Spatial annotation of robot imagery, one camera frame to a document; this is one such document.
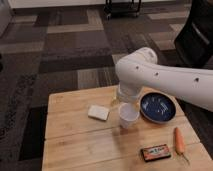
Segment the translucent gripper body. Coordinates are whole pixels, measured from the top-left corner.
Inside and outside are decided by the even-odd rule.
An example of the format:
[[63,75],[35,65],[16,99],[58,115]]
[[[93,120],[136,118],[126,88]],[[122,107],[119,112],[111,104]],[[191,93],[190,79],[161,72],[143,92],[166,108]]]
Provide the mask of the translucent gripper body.
[[140,88],[119,84],[116,90],[116,97],[125,103],[135,103],[140,98],[140,91]]

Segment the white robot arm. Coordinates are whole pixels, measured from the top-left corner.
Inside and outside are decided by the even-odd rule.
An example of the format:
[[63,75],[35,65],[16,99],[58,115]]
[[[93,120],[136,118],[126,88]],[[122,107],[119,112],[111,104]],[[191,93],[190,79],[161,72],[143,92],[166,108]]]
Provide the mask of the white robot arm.
[[119,79],[116,96],[135,103],[143,86],[175,96],[213,112],[213,70],[159,65],[154,50],[143,47],[115,65]]

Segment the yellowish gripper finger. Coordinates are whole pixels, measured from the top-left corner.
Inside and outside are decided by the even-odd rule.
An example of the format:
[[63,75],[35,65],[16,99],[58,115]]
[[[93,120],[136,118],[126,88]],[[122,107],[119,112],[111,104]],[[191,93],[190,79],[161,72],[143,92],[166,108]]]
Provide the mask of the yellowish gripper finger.
[[114,105],[116,105],[116,104],[118,104],[118,103],[119,103],[119,100],[115,97],[115,98],[112,99],[110,105],[111,105],[111,106],[114,106]]
[[135,102],[133,105],[134,105],[134,108],[136,110],[140,110],[140,104],[139,104],[139,102]]

